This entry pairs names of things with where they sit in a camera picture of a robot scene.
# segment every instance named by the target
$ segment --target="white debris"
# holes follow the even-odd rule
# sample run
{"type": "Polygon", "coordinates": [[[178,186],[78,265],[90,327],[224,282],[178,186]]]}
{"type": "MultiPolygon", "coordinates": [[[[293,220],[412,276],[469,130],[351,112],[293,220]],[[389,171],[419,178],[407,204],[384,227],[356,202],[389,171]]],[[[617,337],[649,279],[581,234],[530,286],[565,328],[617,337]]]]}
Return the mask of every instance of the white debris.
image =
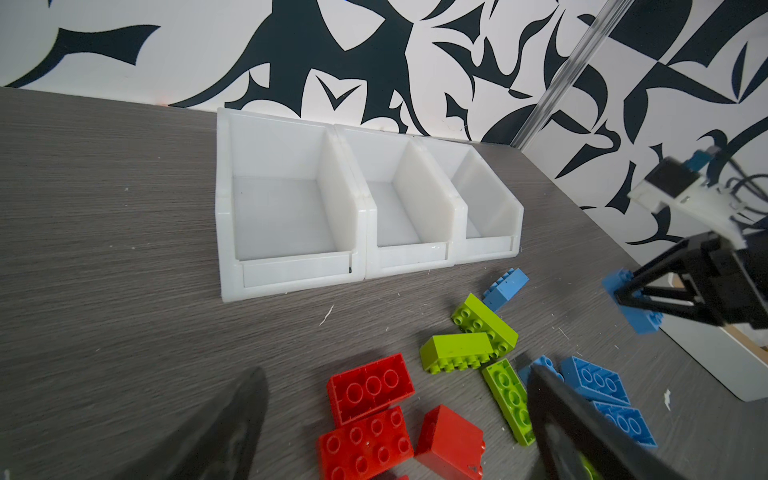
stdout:
{"type": "Polygon", "coordinates": [[[326,315],[323,317],[323,321],[320,322],[320,325],[323,325],[326,322],[326,319],[328,319],[328,315],[331,314],[331,310],[328,310],[328,313],[326,313],[326,315]]]}

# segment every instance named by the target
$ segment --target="lego stud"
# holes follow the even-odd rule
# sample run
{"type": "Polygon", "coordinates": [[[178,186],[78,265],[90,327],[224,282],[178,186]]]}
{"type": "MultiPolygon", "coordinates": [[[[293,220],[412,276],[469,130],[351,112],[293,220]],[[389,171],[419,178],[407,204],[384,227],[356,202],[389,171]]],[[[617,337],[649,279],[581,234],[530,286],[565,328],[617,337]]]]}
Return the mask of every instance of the lego stud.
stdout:
{"type": "Polygon", "coordinates": [[[326,440],[326,450],[328,450],[329,453],[338,453],[340,448],[341,441],[337,437],[333,435],[328,437],[326,440]]]}
{"type": "Polygon", "coordinates": [[[520,423],[522,423],[523,425],[531,424],[531,417],[528,416],[528,410],[525,410],[525,409],[518,410],[518,418],[520,419],[520,423]]]}
{"type": "Polygon", "coordinates": [[[394,389],[397,387],[399,381],[400,377],[395,370],[387,370],[384,372],[384,385],[386,385],[387,388],[394,389]]]}
{"type": "Polygon", "coordinates": [[[515,390],[505,390],[504,394],[509,405],[520,405],[520,395],[515,390]]]}
{"type": "Polygon", "coordinates": [[[406,453],[408,449],[411,448],[411,443],[408,441],[406,437],[400,437],[400,439],[397,441],[397,449],[400,451],[400,453],[406,453]]]}
{"type": "Polygon", "coordinates": [[[380,447],[376,452],[376,457],[381,463],[387,463],[389,461],[389,450],[387,450],[385,447],[380,447]]]}
{"type": "Polygon", "coordinates": [[[617,390],[616,384],[611,379],[605,379],[605,386],[608,387],[609,390],[612,392],[615,392],[617,390]]]}
{"type": "Polygon", "coordinates": [[[357,457],[355,460],[355,470],[357,470],[358,473],[365,473],[368,471],[368,460],[365,459],[365,457],[357,457]]]}
{"type": "Polygon", "coordinates": [[[605,380],[603,380],[603,376],[599,373],[595,373],[592,378],[594,378],[594,384],[597,385],[600,388],[605,387],[605,380]]]}
{"type": "Polygon", "coordinates": [[[333,472],[331,472],[331,480],[344,480],[344,478],[346,478],[344,468],[336,467],[333,469],[333,472]]]}
{"type": "Polygon", "coordinates": [[[350,383],[346,387],[346,399],[353,405],[360,403],[360,400],[362,400],[362,386],[359,383],[350,383]]]}
{"type": "Polygon", "coordinates": [[[354,445],[358,445],[362,442],[362,429],[360,427],[355,427],[352,430],[349,430],[349,441],[354,445]]]}
{"type": "Polygon", "coordinates": [[[379,419],[373,419],[371,421],[371,433],[375,436],[379,436],[384,431],[384,424],[379,419]]]}
{"type": "Polygon", "coordinates": [[[494,380],[496,381],[496,385],[501,386],[502,388],[508,388],[512,381],[509,379],[506,373],[503,372],[497,372],[496,376],[494,377],[494,380]]]}
{"type": "Polygon", "coordinates": [[[469,312],[469,309],[462,308],[459,309],[458,312],[454,313],[451,318],[453,319],[453,323],[456,325],[461,325],[462,321],[464,319],[468,319],[470,314],[471,313],[469,312]]]}
{"type": "Polygon", "coordinates": [[[370,376],[366,380],[366,392],[371,396],[377,396],[382,391],[382,381],[378,377],[370,376]]]}
{"type": "Polygon", "coordinates": [[[592,374],[591,374],[591,373],[589,373],[589,370],[587,370],[587,369],[581,369],[581,370],[579,371],[579,373],[581,374],[581,378],[582,378],[582,379],[584,379],[584,381],[585,381],[586,383],[592,383],[592,374]]]}
{"type": "Polygon", "coordinates": [[[395,410],[389,414],[389,421],[392,423],[392,426],[399,427],[402,423],[402,415],[400,415],[400,412],[395,410]]]}
{"type": "Polygon", "coordinates": [[[616,420],[619,428],[624,430],[624,433],[629,433],[629,424],[627,423],[627,419],[621,415],[616,415],[616,420]]]}
{"type": "Polygon", "coordinates": [[[637,420],[635,419],[629,419],[629,428],[635,435],[640,435],[643,432],[643,429],[640,428],[640,424],[637,423],[637,420]]]}

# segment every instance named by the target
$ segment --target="blue lego brick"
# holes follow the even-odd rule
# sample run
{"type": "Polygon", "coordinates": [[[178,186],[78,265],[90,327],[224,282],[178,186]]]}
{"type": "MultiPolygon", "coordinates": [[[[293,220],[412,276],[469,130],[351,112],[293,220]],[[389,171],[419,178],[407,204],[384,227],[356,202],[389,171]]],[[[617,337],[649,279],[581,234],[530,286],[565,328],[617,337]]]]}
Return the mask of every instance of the blue lego brick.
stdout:
{"type": "Polygon", "coordinates": [[[683,166],[690,171],[698,172],[704,168],[705,165],[710,163],[712,158],[712,155],[708,154],[707,152],[697,150],[694,152],[694,155],[691,158],[683,162],[683,166]]]}
{"type": "Polygon", "coordinates": [[[619,310],[624,314],[624,318],[627,319],[634,331],[640,333],[653,333],[659,330],[664,315],[659,312],[652,312],[650,310],[643,310],[639,308],[633,308],[631,306],[619,305],[614,297],[614,292],[627,282],[632,280],[632,272],[626,269],[621,269],[616,273],[612,273],[603,279],[603,288],[611,296],[611,299],[619,307],[619,310]]]}
{"type": "Polygon", "coordinates": [[[482,294],[482,302],[492,312],[498,312],[526,283],[528,277],[525,273],[519,268],[511,268],[482,294]]]}
{"type": "Polygon", "coordinates": [[[631,407],[609,405],[603,402],[592,402],[592,405],[605,415],[606,419],[611,420],[618,428],[643,447],[656,448],[658,446],[654,436],[650,434],[648,424],[643,419],[640,410],[631,407]]]}
{"type": "Polygon", "coordinates": [[[619,374],[586,360],[568,357],[560,365],[565,382],[587,400],[629,406],[619,374]]]}
{"type": "Polygon", "coordinates": [[[533,365],[545,366],[548,369],[550,369],[552,373],[557,375],[560,380],[563,379],[563,376],[560,375],[558,371],[554,369],[552,365],[552,361],[548,359],[546,355],[542,355],[538,357],[536,360],[534,360],[533,362],[531,362],[531,365],[525,367],[524,369],[518,372],[518,377],[520,377],[520,381],[523,382],[523,385],[525,385],[526,387],[528,387],[528,377],[531,375],[531,367],[533,365]]]}

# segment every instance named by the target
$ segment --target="red lego brick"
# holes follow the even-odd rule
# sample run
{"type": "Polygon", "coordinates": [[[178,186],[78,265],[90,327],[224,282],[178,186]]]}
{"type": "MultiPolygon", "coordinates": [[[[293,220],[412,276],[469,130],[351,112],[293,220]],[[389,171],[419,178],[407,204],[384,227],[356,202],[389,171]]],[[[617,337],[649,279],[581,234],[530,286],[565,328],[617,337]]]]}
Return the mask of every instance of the red lego brick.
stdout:
{"type": "Polygon", "coordinates": [[[350,423],[317,440],[321,480],[373,478],[413,457],[400,407],[350,423]]]}
{"type": "Polygon", "coordinates": [[[445,405],[427,413],[415,458],[445,480],[480,480],[482,430],[445,405]]]}
{"type": "Polygon", "coordinates": [[[326,388],[337,428],[381,412],[415,393],[402,353],[334,375],[326,388]]]}

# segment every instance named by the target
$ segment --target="plastic storage bin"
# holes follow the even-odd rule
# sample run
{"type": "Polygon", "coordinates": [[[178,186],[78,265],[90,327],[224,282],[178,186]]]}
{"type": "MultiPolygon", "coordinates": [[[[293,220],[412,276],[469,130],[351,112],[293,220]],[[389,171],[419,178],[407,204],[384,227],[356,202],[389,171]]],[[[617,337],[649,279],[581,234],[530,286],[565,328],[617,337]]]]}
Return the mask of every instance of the plastic storage bin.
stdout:
{"type": "Polygon", "coordinates": [[[362,280],[366,201],[333,127],[226,108],[217,122],[222,299],[362,280]]]}
{"type": "Polygon", "coordinates": [[[514,257],[520,251],[523,206],[473,147],[417,138],[466,202],[466,231],[456,243],[456,263],[514,257]]]}
{"type": "Polygon", "coordinates": [[[366,278],[452,266],[467,206],[412,137],[336,125],[368,205],[366,278]]]}

